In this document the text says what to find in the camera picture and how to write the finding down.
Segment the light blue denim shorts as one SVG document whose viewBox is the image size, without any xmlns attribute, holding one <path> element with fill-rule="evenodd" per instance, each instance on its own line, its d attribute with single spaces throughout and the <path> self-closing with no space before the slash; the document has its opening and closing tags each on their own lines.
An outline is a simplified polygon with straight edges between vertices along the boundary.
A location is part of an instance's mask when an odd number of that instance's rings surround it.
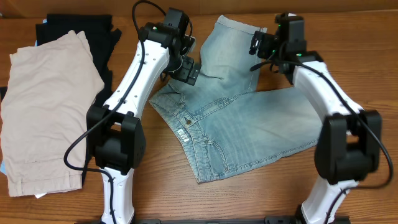
<svg viewBox="0 0 398 224">
<path fill-rule="evenodd" d="M 257 28 L 220 16 L 200 50 L 194 85 L 169 80 L 151 99 L 181 142 L 199 183 L 221 180 L 306 150 L 320 118 L 295 88 L 257 91 Z"/>
</svg>

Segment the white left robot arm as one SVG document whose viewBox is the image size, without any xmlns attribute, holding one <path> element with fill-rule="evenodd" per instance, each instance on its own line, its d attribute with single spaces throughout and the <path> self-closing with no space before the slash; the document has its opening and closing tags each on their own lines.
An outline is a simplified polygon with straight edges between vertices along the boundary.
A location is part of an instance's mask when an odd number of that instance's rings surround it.
<svg viewBox="0 0 398 224">
<path fill-rule="evenodd" d="M 134 223 L 132 177 L 146 149 L 144 106 L 157 79 L 195 84 L 201 66 L 187 55 L 195 46 L 192 29 L 189 16 L 174 8 L 163 22 L 141 27 L 136 54 L 116 91 L 88 110 L 87 154 L 95 158 L 104 186 L 100 223 Z"/>
</svg>

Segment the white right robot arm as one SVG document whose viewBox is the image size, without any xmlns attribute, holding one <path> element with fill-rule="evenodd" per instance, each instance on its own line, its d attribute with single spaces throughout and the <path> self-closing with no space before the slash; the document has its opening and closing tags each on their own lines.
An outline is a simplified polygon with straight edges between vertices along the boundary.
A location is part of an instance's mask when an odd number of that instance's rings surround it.
<svg viewBox="0 0 398 224">
<path fill-rule="evenodd" d="M 307 50 L 304 19 L 288 12 L 275 17 L 274 35 L 255 32 L 249 53 L 276 65 L 317 112 L 322 129 L 315 149 L 318 179 L 294 216 L 267 217 L 265 223 L 349 223 L 335 217 L 346 195 L 359 188 L 379 166 L 382 119 L 376 110 L 364 110 L 331 77 L 316 51 Z"/>
</svg>

